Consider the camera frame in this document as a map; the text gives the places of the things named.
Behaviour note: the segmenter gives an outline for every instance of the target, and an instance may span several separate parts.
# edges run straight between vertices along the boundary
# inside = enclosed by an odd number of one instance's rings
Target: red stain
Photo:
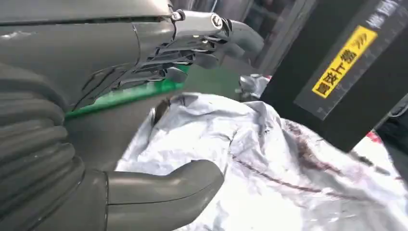
[[[383,141],[381,140],[381,138],[377,135],[377,133],[375,133],[374,131],[370,131],[367,135],[368,138],[370,138],[370,140],[374,143],[383,143]]]
[[[292,188],[292,189],[297,189],[297,190],[301,190],[301,191],[304,191],[304,192],[309,192],[309,193],[323,193],[322,189],[312,189],[312,188],[309,188],[309,187],[293,185],[293,184],[284,182],[282,180],[275,179],[275,178],[271,177],[270,175],[268,175],[266,173],[263,173],[263,172],[259,171],[258,169],[252,167],[248,163],[245,163],[245,162],[239,160],[236,156],[233,156],[232,159],[234,161],[236,161],[237,163],[241,164],[242,166],[244,166],[245,168],[249,169],[251,172],[256,173],[256,174],[268,179],[269,181],[275,182],[277,184],[284,185],[284,186]],[[326,196],[336,197],[336,198],[339,198],[339,199],[363,201],[362,199],[356,198],[354,196],[342,195],[342,194],[338,194],[338,193],[335,193],[335,192],[325,192],[323,194],[326,195]]]
[[[326,171],[330,170],[337,173],[340,176],[343,176],[341,171],[336,167],[330,165],[329,163],[320,161],[309,148],[306,140],[302,140],[301,138],[296,138],[297,148],[298,148],[298,157],[300,162],[304,167],[309,169],[315,169],[319,171]]]

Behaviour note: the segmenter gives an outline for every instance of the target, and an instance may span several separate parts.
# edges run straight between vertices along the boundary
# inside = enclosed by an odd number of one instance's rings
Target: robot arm
[[[129,79],[182,81],[178,64],[213,67],[233,43],[257,53],[248,26],[167,0],[0,3],[0,230],[170,231],[192,222],[224,180],[191,162],[168,176],[86,169],[64,140],[64,113]]]

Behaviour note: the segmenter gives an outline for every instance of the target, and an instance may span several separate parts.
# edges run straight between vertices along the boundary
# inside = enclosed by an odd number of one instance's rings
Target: black panel
[[[316,77],[322,67],[327,68],[333,59],[331,54],[337,54],[356,22],[366,26],[366,19],[360,16],[367,17],[367,9],[374,7],[375,10],[379,1],[365,5],[366,2],[320,1],[261,98],[274,106],[282,117],[308,126],[343,151],[351,150],[406,95],[404,54],[408,48],[404,39],[408,38],[407,32],[404,31],[385,51],[386,45],[373,43],[372,49],[384,52],[371,66],[372,61],[356,63],[358,67],[351,69],[350,73],[352,76],[359,74],[361,78],[325,118],[312,115],[294,101],[311,77]],[[397,26],[403,28],[404,22],[400,23]],[[388,26],[390,23],[385,23],[383,29]],[[384,44],[392,41],[378,38]],[[375,52],[377,50],[363,54],[361,60],[367,60]]]

